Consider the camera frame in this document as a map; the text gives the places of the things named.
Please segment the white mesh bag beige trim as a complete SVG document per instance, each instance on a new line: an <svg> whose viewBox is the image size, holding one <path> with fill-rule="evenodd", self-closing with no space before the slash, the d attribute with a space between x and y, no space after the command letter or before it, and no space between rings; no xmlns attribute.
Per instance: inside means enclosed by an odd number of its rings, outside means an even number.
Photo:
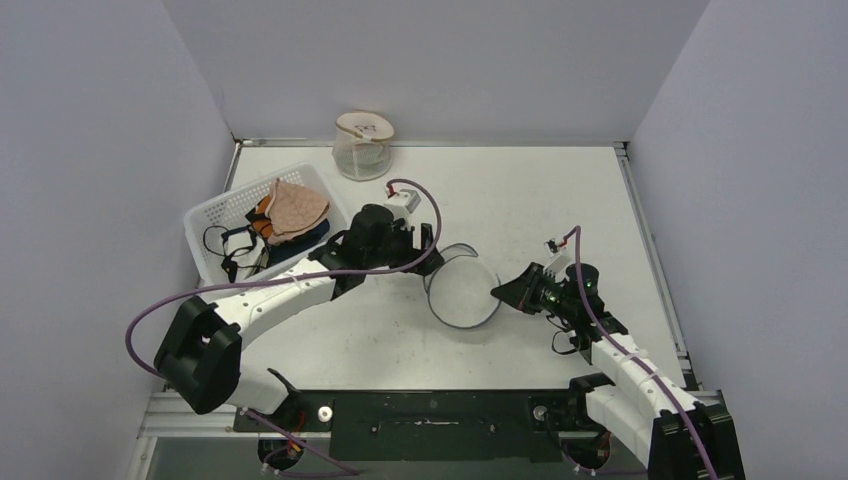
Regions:
<svg viewBox="0 0 848 480"><path fill-rule="evenodd" d="M340 115L335 125L332 157L343 176L369 181L389 171L395 130L388 120L374 112L353 111Z"/></svg>

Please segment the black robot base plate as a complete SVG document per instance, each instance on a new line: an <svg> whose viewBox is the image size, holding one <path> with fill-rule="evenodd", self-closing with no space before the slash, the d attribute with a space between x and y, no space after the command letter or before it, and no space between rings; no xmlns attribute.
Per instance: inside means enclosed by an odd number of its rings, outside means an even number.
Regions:
<svg viewBox="0 0 848 480"><path fill-rule="evenodd" d="M303 390L270 421L326 434L342 461L558 462L567 453L599 466L611 436L578 395L559 390Z"/></svg>

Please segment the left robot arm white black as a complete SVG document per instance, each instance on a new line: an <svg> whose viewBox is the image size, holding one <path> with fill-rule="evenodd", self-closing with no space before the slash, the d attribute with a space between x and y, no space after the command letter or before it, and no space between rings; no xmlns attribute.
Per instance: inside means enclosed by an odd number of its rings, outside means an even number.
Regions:
<svg viewBox="0 0 848 480"><path fill-rule="evenodd" d="M260 336L313 306L333 301L377 273L433 274L445 260L436 233L415 228L390 209L365 205L348 229L332 236L270 281L211 303L183 302L154 358L155 370L197 414L222 405L252 409L282 431L297 420L297 389L279 371L245 365Z"/></svg>

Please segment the beige lace bra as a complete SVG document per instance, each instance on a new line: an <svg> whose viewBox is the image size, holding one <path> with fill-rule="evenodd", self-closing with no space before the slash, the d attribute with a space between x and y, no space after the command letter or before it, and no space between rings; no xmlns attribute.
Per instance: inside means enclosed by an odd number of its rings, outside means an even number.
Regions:
<svg viewBox="0 0 848 480"><path fill-rule="evenodd" d="M313 230L325 220L329 208L329 199L317 191L276 179L265 209L272 227L269 243L279 245Z"/></svg>

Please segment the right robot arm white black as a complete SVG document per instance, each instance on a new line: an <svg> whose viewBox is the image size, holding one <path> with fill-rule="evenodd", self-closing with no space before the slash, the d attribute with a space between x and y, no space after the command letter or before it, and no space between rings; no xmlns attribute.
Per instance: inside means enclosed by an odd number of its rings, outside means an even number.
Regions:
<svg viewBox="0 0 848 480"><path fill-rule="evenodd" d="M598 369L570 382L565 402L577 428L602 426L643 465L650 479L743 479L735 424L726 407L708 405L663 374L605 308L600 273L572 264L563 279L537 263L491 295L526 314L564 324L572 350Z"/></svg>

